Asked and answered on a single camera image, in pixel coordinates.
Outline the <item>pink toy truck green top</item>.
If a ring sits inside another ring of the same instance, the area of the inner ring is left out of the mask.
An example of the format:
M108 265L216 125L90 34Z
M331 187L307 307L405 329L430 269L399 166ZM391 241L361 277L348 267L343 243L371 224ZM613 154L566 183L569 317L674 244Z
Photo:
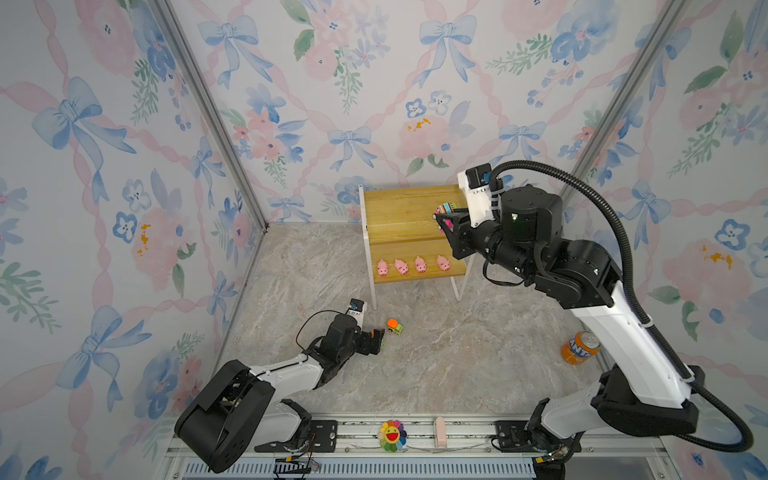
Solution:
M440 215L449 215L449 216L465 216L468 214L467 208L461 208L457 203L451 202L451 203L442 203L440 204L434 212L433 217L437 218Z

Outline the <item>pink pig toy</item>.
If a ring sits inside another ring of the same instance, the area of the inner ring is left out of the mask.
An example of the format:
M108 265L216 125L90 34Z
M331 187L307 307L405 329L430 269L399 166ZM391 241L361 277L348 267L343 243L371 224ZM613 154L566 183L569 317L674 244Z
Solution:
M395 260L395 268L401 275L407 275L409 273L408 264L401 259Z
M440 268L442 271L444 271L444 272L447 272L447 271L449 271L449 270L451 269L451 262L450 262L450 260L449 260L447 257L445 257L445 256L442 256L442 255L438 255L438 256L437 256L437 259L436 259L436 263L437 263L438 267L439 267L439 268Z
M379 277L384 278L389 273L389 266L385 260L380 260L377 264L377 274Z
M426 260L420 256L417 256L414 260L414 266L418 273L425 273L427 271Z

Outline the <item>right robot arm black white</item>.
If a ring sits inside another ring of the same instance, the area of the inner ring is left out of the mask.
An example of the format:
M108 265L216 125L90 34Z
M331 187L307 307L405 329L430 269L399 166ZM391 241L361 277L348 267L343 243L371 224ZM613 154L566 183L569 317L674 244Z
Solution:
M635 437L692 434L699 412L691 389L631 311L621 271L587 240L562 236L562 200L533 186L504 192L493 215L489 190L465 188L468 208L437 212L455 258L473 254L519 276L569 310L615 360L591 386L540 401L524 440L541 452L572 448L577 435L611 427Z

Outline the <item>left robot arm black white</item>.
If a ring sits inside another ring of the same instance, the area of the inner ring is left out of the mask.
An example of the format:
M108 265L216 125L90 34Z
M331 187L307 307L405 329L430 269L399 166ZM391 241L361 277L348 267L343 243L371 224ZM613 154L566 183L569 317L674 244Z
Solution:
M292 396L328 384L355 355L379 354L385 335L363 329L363 304L332 313L326 333L289 360L226 362L181 413L175 436L216 474L247 452L310 451L317 442L312 415Z

